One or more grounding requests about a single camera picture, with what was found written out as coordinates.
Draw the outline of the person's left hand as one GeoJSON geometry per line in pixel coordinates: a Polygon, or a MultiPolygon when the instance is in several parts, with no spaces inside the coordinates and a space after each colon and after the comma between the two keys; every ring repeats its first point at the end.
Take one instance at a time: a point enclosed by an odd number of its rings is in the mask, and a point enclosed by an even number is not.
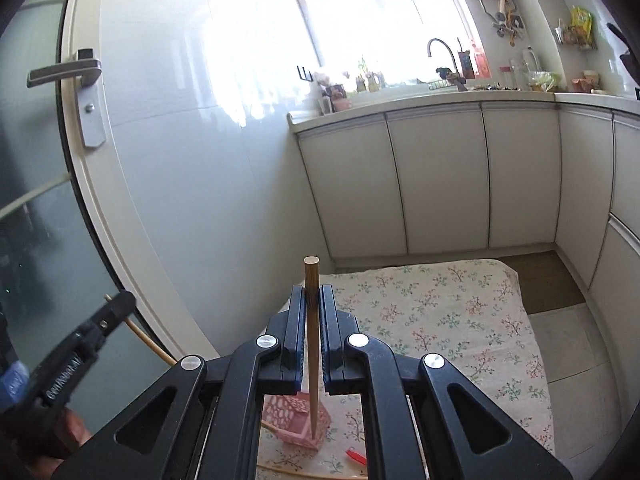
{"type": "MultiPolygon", "coordinates": [[[[92,437],[84,420],[69,408],[64,408],[61,417],[54,425],[53,434],[65,444],[66,448],[74,450],[86,444],[92,437]]],[[[40,456],[28,469],[35,479],[50,479],[62,463],[62,458],[40,456]]]]}

